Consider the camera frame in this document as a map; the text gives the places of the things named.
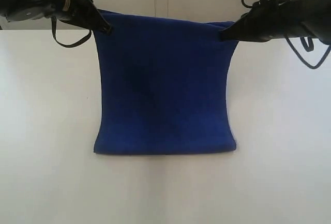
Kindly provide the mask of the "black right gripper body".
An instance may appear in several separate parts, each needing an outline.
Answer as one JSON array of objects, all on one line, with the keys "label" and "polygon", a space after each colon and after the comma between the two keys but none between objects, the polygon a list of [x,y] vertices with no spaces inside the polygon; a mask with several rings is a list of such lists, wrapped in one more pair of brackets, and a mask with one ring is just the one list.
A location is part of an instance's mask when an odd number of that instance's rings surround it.
[{"label": "black right gripper body", "polygon": [[244,41],[311,37],[330,45],[330,0],[267,1],[245,16],[242,32]]}]

